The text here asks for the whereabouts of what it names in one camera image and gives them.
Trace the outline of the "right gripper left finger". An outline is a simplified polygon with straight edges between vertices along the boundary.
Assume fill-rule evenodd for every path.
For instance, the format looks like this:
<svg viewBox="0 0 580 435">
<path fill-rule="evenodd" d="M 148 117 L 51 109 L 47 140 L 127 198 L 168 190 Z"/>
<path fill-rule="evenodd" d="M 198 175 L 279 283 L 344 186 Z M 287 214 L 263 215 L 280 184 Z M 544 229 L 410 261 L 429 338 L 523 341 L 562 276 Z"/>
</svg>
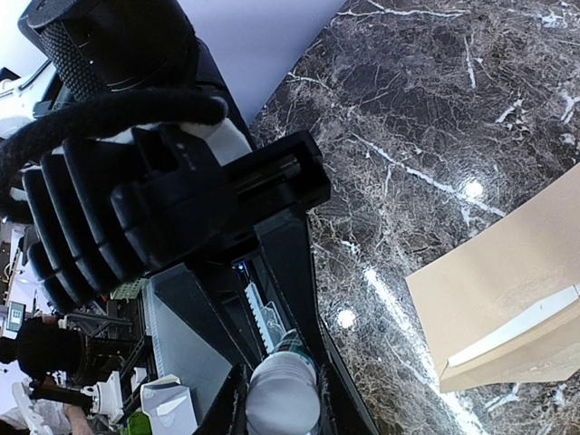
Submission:
<svg viewBox="0 0 580 435">
<path fill-rule="evenodd" d="M 195 435 L 247 434 L 247 367 L 235 365 L 229 372 Z"/>
</svg>

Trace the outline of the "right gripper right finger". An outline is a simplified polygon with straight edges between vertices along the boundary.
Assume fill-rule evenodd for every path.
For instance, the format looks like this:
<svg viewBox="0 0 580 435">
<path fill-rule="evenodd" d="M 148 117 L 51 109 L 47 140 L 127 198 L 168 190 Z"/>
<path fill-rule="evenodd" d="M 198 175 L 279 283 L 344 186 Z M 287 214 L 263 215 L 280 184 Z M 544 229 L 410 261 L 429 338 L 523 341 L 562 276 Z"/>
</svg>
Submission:
<svg viewBox="0 0 580 435">
<path fill-rule="evenodd" d="M 364 420 L 361 410 L 354 403 L 354 399 L 330 363 L 325 363 L 321 367 L 318 392 L 321 399 L 320 434 L 378 433 L 372 421 Z"/>
</svg>

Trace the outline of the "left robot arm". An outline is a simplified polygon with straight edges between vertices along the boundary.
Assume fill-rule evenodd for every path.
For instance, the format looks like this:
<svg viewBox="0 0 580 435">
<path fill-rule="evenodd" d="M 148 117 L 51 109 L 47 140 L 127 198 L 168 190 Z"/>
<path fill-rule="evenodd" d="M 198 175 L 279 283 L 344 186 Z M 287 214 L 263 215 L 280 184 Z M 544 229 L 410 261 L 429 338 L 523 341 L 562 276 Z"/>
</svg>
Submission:
<svg viewBox="0 0 580 435">
<path fill-rule="evenodd" d="M 138 277 L 187 272 L 158 291 L 231 363 L 256 366 L 227 300 L 257 276 L 315 364 L 330 362 L 306 213 L 330 197 L 313 137 L 220 158 L 202 128 L 247 132 L 175 1 L 33 1 L 20 28 L 72 102 L 1 144 L 1 213 L 32 224 L 28 255 L 62 314 Z"/>
</svg>

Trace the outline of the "brown paper envelope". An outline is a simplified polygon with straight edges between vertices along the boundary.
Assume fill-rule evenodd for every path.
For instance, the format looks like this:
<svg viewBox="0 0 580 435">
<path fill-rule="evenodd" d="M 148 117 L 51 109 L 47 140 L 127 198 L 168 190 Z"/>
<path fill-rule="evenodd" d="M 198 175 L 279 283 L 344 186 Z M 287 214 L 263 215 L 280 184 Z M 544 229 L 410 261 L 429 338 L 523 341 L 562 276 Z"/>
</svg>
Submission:
<svg viewBox="0 0 580 435">
<path fill-rule="evenodd" d="M 561 382 L 579 369 L 579 300 L 459 367 L 448 359 L 530 305 L 579 285 L 579 171 L 419 271 L 407 285 L 442 392 Z"/>
</svg>

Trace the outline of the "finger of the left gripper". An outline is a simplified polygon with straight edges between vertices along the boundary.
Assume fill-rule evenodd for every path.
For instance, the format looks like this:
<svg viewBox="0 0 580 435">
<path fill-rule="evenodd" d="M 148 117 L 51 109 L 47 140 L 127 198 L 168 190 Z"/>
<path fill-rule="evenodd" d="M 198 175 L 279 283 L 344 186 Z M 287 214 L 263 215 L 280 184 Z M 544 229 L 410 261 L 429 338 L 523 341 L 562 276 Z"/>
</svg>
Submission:
<svg viewBox="0 0 580 435">
<path fill-rule="evenodd" d="M 247 281 L 233 266 L 189 262 L 150 278 L 153 293 L 229 363 L 256 367 L 266 355 Z"/>
<path fill-rule="evenodd" d="M 259 255 L 286 330 L 295 330 L 317 367 L 328 362 L 315 294 L 314 260 L 304 212 L 281 212 L 255 226 Z"/>
</svg>

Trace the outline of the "white green glue stick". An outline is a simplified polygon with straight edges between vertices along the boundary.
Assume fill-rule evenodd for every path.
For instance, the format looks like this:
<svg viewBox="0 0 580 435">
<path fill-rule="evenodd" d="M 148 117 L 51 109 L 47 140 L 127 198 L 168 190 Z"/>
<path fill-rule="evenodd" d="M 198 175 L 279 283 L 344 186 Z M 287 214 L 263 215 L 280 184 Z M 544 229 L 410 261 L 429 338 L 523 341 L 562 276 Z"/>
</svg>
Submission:
<svg viewBox="0 0 580 435">
<path fill-rule="evenodd" d="M 320 418 L 318 370 L 299 333 L 290 330 L 251 376 L 246 397 L 247 431 L 258 435 L 316 434 Z"/>
</svg>

